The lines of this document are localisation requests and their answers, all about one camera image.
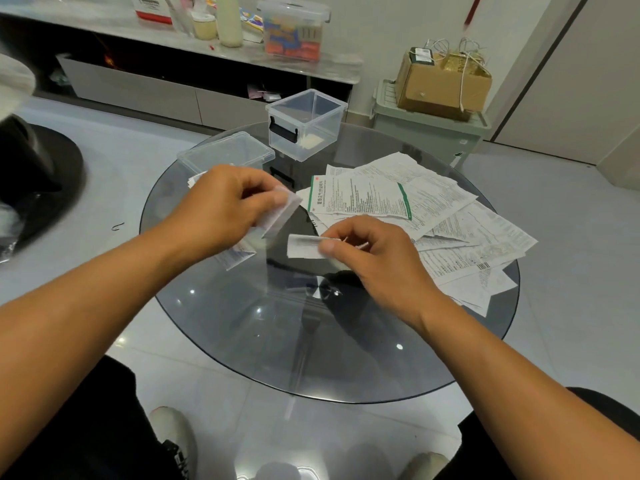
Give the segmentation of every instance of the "green stripe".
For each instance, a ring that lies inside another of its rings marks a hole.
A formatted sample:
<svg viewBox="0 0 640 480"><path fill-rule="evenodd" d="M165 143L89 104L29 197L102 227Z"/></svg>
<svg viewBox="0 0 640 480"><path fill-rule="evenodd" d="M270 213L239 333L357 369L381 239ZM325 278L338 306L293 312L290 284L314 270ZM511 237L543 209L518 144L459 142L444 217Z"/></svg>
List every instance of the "green stripe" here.
<svg viewBox="0 0 640 480"><path fill-rule="evenodd" d="M309 189L309 202L307 203L307 211L311 212L311 195L314 194L314 179L315 175L311 176L311 188Z"/></svg>
<svg viewBox="0 0 640 480"><path fill-rule="evenodd" d="M398 183L398 187L400 187L400 192L402 192L402 197L404 199L404 206L406 207L406 215L408 216L409 220L412 220L411 206L409 205L409 199L407 199L406 197L406 192L404 192L404 188L402 184Z"/></svg>

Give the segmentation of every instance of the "drawer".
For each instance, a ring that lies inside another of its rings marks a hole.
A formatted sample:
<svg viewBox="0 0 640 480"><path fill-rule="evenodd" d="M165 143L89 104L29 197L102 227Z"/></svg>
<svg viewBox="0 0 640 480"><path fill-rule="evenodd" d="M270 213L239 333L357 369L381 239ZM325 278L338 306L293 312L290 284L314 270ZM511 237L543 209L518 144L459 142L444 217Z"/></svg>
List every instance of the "drawer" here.
<svg viewBox="0 0 640 480"><path fill-rule="evenodd" d="M58 61L78 97L202 124L195 88L144 75L75 61Z"/></svg>
<svg viewBox="0 0 640 480"><path fill-rule="evenodd" d="M220 130L232 130L253 123L267 122L266 103L229 94L196 89L202 124Z"/></svg>

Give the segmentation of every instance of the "black handle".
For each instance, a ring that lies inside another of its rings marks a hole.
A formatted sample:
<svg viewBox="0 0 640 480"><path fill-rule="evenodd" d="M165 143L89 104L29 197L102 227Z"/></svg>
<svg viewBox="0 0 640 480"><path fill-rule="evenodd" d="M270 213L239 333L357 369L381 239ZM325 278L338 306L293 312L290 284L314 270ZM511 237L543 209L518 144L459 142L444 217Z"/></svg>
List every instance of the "black handle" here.
<svg viewBox="0 0 640 480"><path fill-rule="evenodd" d="M269 131L273 131L278 136L282 136L284 139L288 139L292 143L298 142L298 129L296 131L289 131L286 128L283 128L279 124L276 124L276 120L273 119L273 116L270 116L271 122L269 124Z"/></svg>

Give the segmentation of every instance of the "clear plastic box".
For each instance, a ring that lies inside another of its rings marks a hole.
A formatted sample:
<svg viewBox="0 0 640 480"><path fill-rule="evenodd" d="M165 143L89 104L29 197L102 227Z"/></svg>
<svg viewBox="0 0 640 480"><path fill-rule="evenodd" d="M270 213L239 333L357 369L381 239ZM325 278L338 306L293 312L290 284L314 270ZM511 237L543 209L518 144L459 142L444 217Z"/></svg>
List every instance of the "clear plastic box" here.
<svg viewBox="0 0 640 480"><path fill-rule="evenodd" d="M267 104L269 145L303 162L338 139L347 103L308 89Z"/></svg>
<svg viewBox="0 0 640 480"><path fill-rule="evenodd" d="M208 141L190 150L178 153L178 160L194 175L215 165L250 166L262 169L265 162L276 158L276 153L245 131Z"/></svg>
<svg viewBox="0 0 640 480"><path fill-rule="evenodd" d="M320 59L322 27L331 20L331 8L302 0L260 0L264 22L264 50L306 61Z"/></svg>

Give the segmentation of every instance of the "hand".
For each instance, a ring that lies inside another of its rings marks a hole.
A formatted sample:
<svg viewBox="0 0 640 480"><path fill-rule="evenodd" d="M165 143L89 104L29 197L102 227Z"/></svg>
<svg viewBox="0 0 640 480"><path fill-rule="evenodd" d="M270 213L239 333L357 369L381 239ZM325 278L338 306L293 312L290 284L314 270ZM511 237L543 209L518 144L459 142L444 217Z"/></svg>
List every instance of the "hand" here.
<svg viewBox="0 0 640 480"><path fill-rule="evenodd" d="M286 188L267 172L219 165L200 177L160 226L195 263L237 244L265 212L283 206L287 198Z"/></svg>
<svg viewBox="0 0 640 480"><path fill-rule="evenodd" d="M369 294L424 336L421 315L434 300L446 300L420 262L409 236L398 226L370 216L345 219L331 226L318 246L327 257L338 259L360 277ZM368 242L364 250L355 246Z"/></svg>

